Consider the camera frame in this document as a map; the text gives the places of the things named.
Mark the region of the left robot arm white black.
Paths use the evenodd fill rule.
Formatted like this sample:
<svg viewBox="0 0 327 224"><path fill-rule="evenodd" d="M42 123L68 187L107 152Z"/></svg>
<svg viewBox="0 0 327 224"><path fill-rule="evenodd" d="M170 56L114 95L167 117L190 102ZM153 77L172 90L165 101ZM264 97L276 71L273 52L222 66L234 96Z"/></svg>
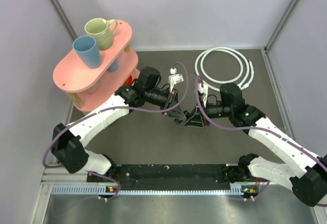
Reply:
<svg viewBox="0 0 327 224"><path fill-rule="evenodd" d="M134 110L143 111L145 103L158 106L157 113L172 117L177 124L185 121L186 113L179 106L174 85L187 81L187 78L177 73L175 68L171 68L170 73L168 83L159 88L160 72L146 67L131 84L121 86L88 115L69 125L58 124L53 130L52 155L70 174L92 171L104 181L113 180L116 174L114 162L103 154L86 150L86 146L116 120Z"/></svg>

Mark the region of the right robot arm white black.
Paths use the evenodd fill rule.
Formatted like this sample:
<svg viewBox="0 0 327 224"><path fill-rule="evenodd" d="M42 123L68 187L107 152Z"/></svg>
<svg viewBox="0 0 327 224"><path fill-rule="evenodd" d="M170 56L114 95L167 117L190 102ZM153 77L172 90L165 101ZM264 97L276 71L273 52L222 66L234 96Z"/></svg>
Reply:
<svg viewBox="0 0 327 224"><path fill-rule="evenodd" d="M233 126L224 129L245 132L283 161L277 164L255 154L243 156L238 168L241 179L266 179L290 190L307 206L323 206L321 201L326 196L325 156L321 157L303 148L281 132L263 112L245 104L242 91L236 84L222 85L221 101L212 105L206 102L206 84L196 81L195 90L201 118L210 124L214 124L213 118L229 118Z"/></svg>

